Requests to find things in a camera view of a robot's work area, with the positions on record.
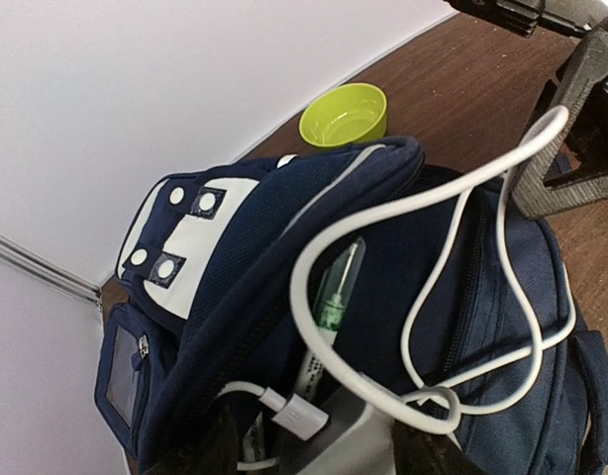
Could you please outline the white green marker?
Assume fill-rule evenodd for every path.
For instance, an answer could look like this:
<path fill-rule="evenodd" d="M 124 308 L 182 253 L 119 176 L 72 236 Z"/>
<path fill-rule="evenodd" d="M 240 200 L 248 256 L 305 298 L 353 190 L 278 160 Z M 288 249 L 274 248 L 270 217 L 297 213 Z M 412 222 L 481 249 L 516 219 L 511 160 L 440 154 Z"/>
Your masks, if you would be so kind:
<path fill-rule="evenodd" d="M 313 317 L 324 341 L 333 346 L 366 252 L 366 243 L 357 238 L 330 265 L 320 283 L 313 306 Z M 311 402 L 324 373 L 320 360 L 307 350 L 294 385 L 294 393 Z"/>

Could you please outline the white charger with cable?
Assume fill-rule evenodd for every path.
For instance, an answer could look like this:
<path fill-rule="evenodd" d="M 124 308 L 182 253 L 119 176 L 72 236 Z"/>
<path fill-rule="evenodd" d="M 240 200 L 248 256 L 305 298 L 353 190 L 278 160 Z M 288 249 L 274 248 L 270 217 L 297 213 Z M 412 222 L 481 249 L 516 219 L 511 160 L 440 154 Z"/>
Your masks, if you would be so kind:
<path fill-rule="evenodd" d="M 314 237 L 299 254 L 289 284 L 294 324 L 309 353 L 346 391 L 363 403 L 366 412 L 385 424 L 399 424 L 421 435 L 431 434 L 465 460 L 476 461 L 496 474 L 512 469 L 533 470 L 544 444 L 546 422 L 555 413 L 555 386 L 560 374 L 548 375 L 545 354 L 565 361 L 565 340 L 577 320 L 565 266 L 550 255 L 538 255 L 535 275 L 539 290 L 529 291 L 519 278 L 508 251 L 508 201 L 517 167 L 550 145 L 569 119 L 564 106 L 547 111 L 513 150 L 438 187 L 342 219 Z M 466 308 L 451 316 L 456 333 L 445 341 L 461 366 L 446 364 L 444 377 L 428 384 L 412 350 L 418 323 L 426 326 L 425 341 L 449 317 L 427 313 L 425 305 L 438 293 L 438 284 L 451 260 L 469 197 L 484 184 L 499 180 L 495 231 L 475 228 L 480 253 L 496 260 L 488 266 L 480 258 L 470 265 L 472 294 Z M 307 297 L 312 267 L 334 241 L 353 231 L 414 215 L 454 201 L 441 252 L 415 296 L 399 334 L 400 359 L 413 388 L 398 394 L 355 370 L 337 352 L 334 341 L 344 327 L 340 319 L 315 317 Z"/>

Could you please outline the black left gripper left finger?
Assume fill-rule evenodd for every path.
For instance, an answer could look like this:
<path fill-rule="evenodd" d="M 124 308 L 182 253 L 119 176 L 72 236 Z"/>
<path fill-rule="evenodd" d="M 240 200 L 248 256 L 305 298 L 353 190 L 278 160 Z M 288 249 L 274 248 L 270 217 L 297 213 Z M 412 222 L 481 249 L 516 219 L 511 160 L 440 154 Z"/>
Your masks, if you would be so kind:
<path fill-rule="evenodd" d="M 192 441 L 170 450 L 146 474 L 236 474 L 239 436 L 231 408 L 219 404 Z"/>

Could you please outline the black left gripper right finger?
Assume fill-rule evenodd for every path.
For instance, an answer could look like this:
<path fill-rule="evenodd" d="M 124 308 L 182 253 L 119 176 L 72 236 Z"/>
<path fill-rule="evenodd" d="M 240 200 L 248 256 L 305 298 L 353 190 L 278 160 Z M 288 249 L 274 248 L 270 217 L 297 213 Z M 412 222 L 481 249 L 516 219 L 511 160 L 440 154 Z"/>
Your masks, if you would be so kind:
<path fill-rule="evenodd" d="M 433 435 L 396 422 L 392 428 L 394 463 L 400 475 L 472 475 L 477 467 L 445 435 Z"/>

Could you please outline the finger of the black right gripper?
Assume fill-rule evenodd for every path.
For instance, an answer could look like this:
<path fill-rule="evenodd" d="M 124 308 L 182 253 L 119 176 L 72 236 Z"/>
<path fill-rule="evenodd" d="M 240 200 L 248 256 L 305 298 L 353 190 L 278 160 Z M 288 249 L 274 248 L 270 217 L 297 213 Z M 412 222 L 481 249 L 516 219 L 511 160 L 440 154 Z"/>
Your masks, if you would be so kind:
<path fill-rule="evenodd" d="M 560 107 L 565 125 L 516 168 L 510 186 L 529 219 L 608 199 L 608 18 L 585 35 L 547 84 L 534 117 Z"/>

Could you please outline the navy blue student backpack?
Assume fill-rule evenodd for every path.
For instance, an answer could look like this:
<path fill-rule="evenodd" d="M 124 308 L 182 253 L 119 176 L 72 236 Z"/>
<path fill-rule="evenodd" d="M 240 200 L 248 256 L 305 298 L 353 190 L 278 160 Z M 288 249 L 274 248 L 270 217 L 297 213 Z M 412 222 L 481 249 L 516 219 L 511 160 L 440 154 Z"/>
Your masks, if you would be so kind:
<path fill-rule="evenodd" d="M 110 313 L 95 388 L 100 413 L 140 471 L 194 440 L 226 404 L 238 428 L 236 474 L 397 474 L 394 424 L 366 412 L 325 369 L 311 402 L 294 393 L 308 348 L 293 321 L 289 284 L 299 254 L 323 230 L 462 175 L 426 164 L 415 140 L 388 138 L 159 180 L 121 247 L 116 276 L 129 299 Z M 413 332 L 412 350 L 428 384 L 444 377 L 446 364 L 462 364 L 445 341 L 456 333 L 451 316 L 469 304 L 471 263 L 496 263 L 478 251 L 475 228 L 494 233 L 500 189 L 492 180 L 469 197 L 438 293 L 425 305 L 449 319 L 435 341 L 425 341 L 424 323 Z M 448 201 L 350 232 L 312 267 L 313 314 L 327 268 L 364 239 L 334 346 L 355 370 L 398 394 L 413 388 L 399 334 L 439 257 L 454 207 Z M 510 200 L 507 226 L 513 266 L 527 290 L 539 290 L 537 256 L 563 264 L 556 237 Z M 608 465 L 608 354 L 602 335 L 575 307 L 564 363 L 545 354 L 547 374 L 563 380 L 536 466 L 507 474 L 600 474 Z"/>

